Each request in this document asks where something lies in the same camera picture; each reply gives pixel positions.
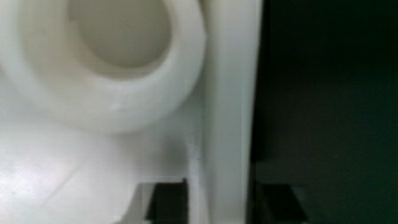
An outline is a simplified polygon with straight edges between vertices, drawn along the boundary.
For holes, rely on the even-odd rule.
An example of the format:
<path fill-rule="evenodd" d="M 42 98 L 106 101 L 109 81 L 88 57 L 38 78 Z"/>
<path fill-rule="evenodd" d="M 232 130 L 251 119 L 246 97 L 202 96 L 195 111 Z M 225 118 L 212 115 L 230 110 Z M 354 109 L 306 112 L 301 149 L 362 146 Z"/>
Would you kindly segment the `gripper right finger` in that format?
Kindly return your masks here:
<path fill-rule="evenodd" d="M 260 187 L 260 193 L 260 224 L 305 224 L 310 218 L 292 186 L 287 184 L 266 184 Z"/>

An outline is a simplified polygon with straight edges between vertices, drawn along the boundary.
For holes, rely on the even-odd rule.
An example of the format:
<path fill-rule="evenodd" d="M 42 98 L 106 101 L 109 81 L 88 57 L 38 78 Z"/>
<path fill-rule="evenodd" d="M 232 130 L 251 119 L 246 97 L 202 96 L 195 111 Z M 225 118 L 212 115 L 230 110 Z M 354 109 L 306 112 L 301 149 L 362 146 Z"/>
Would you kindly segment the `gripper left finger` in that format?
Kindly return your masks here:
<path fill-rule="evenodd" d="M 152 224 L 189 224 L 189 183 L 155 185 L 147 220 Z"/>

